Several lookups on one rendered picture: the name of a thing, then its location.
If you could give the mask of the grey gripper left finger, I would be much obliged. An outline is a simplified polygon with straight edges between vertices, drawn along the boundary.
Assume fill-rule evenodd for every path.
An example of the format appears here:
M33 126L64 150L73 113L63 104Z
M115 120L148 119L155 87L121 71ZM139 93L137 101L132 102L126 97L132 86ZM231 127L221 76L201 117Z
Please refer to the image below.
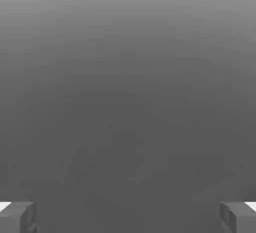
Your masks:
M38 233L37 204L0 201L0 233Z

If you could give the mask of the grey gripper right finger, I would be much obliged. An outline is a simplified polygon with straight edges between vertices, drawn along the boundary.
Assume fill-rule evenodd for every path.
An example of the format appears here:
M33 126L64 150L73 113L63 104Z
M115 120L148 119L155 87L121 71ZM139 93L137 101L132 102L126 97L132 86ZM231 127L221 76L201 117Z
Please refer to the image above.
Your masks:
M219 218L224 233L256 233L256 201L221 202Z

